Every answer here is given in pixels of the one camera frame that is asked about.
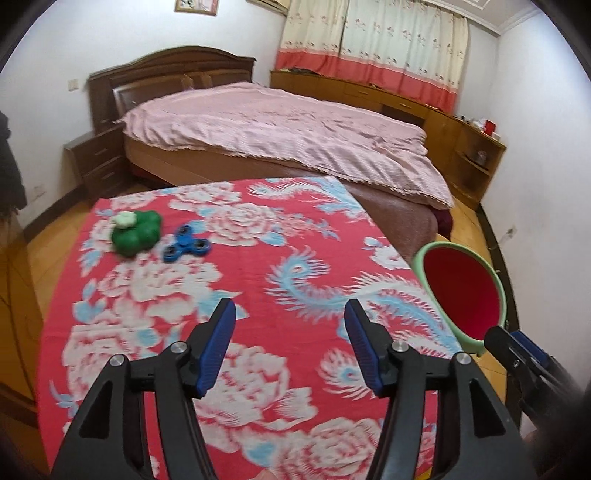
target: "blue fidget spinner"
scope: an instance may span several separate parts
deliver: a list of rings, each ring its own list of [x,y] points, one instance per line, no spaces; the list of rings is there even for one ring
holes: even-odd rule
[[[212,248],[205,238],[195,238],[190,225],[179,227],[174,233],[175,244],[164,248],[162,260],[166,263],[176,262],[183,254],[193,254],[201,257]]]

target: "white wall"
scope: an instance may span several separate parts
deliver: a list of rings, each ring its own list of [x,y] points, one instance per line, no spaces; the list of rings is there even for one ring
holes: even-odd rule
[[[501,36],[491,119],[508,146],[482,202],[519,321],[581,383],[591,373],[591,82],[542,13]]]
[[[165,48],[200,45],[255,57],[268,85],[285,17],[245,0],[219,0],[217,16],[174,12],[174,0],[58,0],[19,43],[0,73],[0,110],[30,192],[47,193],[21,212],[26,225],[76,186],[62,145],[92,130],[86,89],[92,72]]]
[[[468,21],[468,31],[468,52],[455,113],[470,120],[489,115],[499,37],[472,21]]]

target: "red floral bedsheet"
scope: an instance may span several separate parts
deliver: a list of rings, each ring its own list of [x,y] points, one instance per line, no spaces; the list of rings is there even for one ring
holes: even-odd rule
[[[163,236],[125,261],[111,217],[156,210]],[[204,258],[161,261],[184,223],[209,238]],[[239,320],[215,387],[195,402],[220,479],[270,469],[280,479],[365,479],[387,400],[365,386],[343,322],[348,299],[422,353],[459,349],[413,272],[332,177],[244,180],[99,200],[56,288],[38,373],[50,463],[92,382],[115,353],[156,355],[231,297]],[[153,399],[152,468],[165,478]],[[428,394],[417,473],[431,464],[436,397]]]

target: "pink blanket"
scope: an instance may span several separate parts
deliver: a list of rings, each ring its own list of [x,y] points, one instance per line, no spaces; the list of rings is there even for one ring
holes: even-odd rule
[[[425,132],[375,112],[252,83],[188,90],[151,100],[122,119],[125,133],[164,150],[295,161],[436,209],[453,206],[425,156]]]

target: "wooden dresser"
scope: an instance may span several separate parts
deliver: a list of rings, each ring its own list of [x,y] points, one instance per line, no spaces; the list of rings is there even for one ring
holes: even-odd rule
[[[283,71],[271,72],[271,87],[365,108],[418,125],[427,133],[427,156],[446,179],[453,195],[472,209],[478,207],[505,152],[504,145],[471,125],[375,87]]]
[[[116,196],[131,182],[123,128],[114,125],[97,134],[90,132],[64,146],[91,202]]]

